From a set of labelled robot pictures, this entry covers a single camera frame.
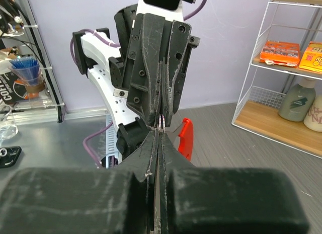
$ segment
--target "white wire rack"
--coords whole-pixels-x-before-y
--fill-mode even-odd
[[[283,145],[286,145],[286,146],[289,146],[291,148],[294,148],[294,149],[306,152],[308,154],[314,155],[314,154],[310,153],[309,151],[306,151],[305,149],[299,149],[299,148],[297,148],[295,146],[292,146],[290,144],[287,144],[285,142],[278,141],[278,140],[270,138],[269,136],[266,136],[264,134],[260,134],[260,133],[258,133],[256,131],[252,130],[252,129],[248,129],[248,128],[244,127],[244,126],[238,126],[236,124],[236,120],[238,119],[239,115],[243,111],[243,109],[244,109],[244,107],[245,107],[247,102],[250,101],[250,102],[254,102],[254,103],[257,103],[257,104],[260,104],[260,105],[264,105],[264,106],[267,106],[267,107],[270,107],[270,108],[273,108],[273,109],[279,109],[281,104],[282,104],[282,101],[284,99],[284,96],[285,96],[284,93],[272,91],[270,89],[260,88],[258,86],[254,86],[254,82],[258,82],[258,81],[255,81],[256,75],[258,73],[257,69],[265,68],[265,69],[274,70],[274,71],[280,72],[280,73],[299,75],[299,76],[305,76],[305,77],[309,77],[309,78],[313,78],[313,79],[317,79],[317,80],[322,80],[322,74],[319,75],[319,74],[313,73],[313,72],[308,73],[307,71],[301,71],[300,69],[294,70],[292,68],[287,68],[287,67],[284,67],[284,68],[283,67],[276,67],[276,66],[261,64],[259,62],[254,61],[254,59],[262,51],[265,42],[269,39],[270,31],[271,31],[272,27],[287,27],[287,28],[290,28],[290,29],[295,28],[295,29],[299,29],[299,30],[306,30],[306,32],[311,32],[311,33],[307,33],[307,35],[309,35],[310,38],[309,37],[304,37],[303,38],[303,42],[302,42],[303,44],[307,44],[310,40],[314,40],[314,38],[312,38],[313,35],[314,35],[314,34],[312,34],[312,31],[321,31],[321,30],[319,30],[320,23],[317,24],[318,28],[316,28],[316,29],[311,29],[311,28],[307,29],[307,28],[292,27],[292,26],[289,26],[289,25],[287,25],[287,26],[280,25],[280,24],[277,25],[277,24],[274,24],[274,18],[275,18],[275,15],[276,15],[276,12],[278,10],[279,5],[292,5],[292,6],[297,6],[297,7],[300,6],[300,7],[318,8],[317,11],[315,11],[315,15],[320,15],[321,14],[320,10],[322,10],[321,9],[322,8],[322,0],[317,1],[317,2],[320,3],[320,5],[308,4],[307,2],[309,0],[303,0],[304,3],[301,3],[301,2],[297,2],[297,3],[296,2],[286,2],[287,0],[281,0],[281,1],[282,2],[279,2],[277,0],[270,0],[267,3],[267,7],[266,7],[265,14],[264,14],[264,17],[263,17],[263,21],[262,21],[262,24],[261,24],[261,27],[260,27],[260,30],[259,30],[259,33],[258,33],[258,36],[257,36],[257,39],[256,39],[256,43],[255,43],[255,46],[254,46],[252,57],[250,59],[250,63],[249,63],[247,74],[246,74],[246,77],[245,77],[245,80],[244,80],[244,84],[243,84],[242,90],[240,92],[240,96],[239,96],[239,99],[238,99],[235,114],[234,114],[233,119],[232,119],[232,124],[234,126],[242,128],[242,129],[244,129],[246,131],[252,132],[252,133],[257,134],[257,135],[260,135],[260,136],[262,136],[264,138],[270,139],[270,140],[275,141],[275,142],[279,142],[279,143],[281,143]],[[267,11],[268,11],[269,6],[271,6],[271,5],[277,5],[277,6],[275,6],[275,12],[273,14],[273,18],[272,18],[272,21],[271,21],[270,25],[266,29],[263,29],[264,21],[265,21],[266,16],[267,16]],[[255,68],[255,74],[250,73],[250,70],[252,70],[252,72],[254,72],[253,68]]]

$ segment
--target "black device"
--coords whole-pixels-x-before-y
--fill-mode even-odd
[[[1,149],[6,149],[7,153],[6,156],[0,157],[0,169],[9,168],[15,165],[20,156],[21,147],[3,147]]]

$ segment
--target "bottle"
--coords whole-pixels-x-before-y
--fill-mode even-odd
[[[278,111],[280,117],[293,122],[302,122],[315,100],[315,82],[314,79],[304,77],[299,84],[293,86],[284,97]]]
[[[322,96],[318,96],[308,111],[304,125],[309,129],[322,132]]]

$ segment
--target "green bottle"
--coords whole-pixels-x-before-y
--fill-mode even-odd
[[[304,77],[299,84],[293,86],[284,97],[278,114],[289,121],[303,121],[315,100],[315,81]]]

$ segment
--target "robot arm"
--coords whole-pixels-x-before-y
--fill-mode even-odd
[[[105,33],[99,32],[98,34],[109,40]],[[87,76],[103,97],[117,132],[120,124],[130,124],[138,117],[126,107],[125,98],[114,96],[115,88],[111,83],[109,58],[120,57],[120,51],[118,48],[104,44],[93,34],[84,34],[81,40],[84,55],[97,63],[93,65],[93,68],[88,69]]]
[[[96,36],[73,33],[76,63],[104,99],[123,158],[140,146],[149,127],[156,128],[160,115],[169,127],[179,108],[191,50],[199,45],[183,22],[181,0],[173,0],[173,10],[164,7],[168,3],[139,0],[118,12],[119,49],[97,38],[110,41],[108,29],[97,30]]]

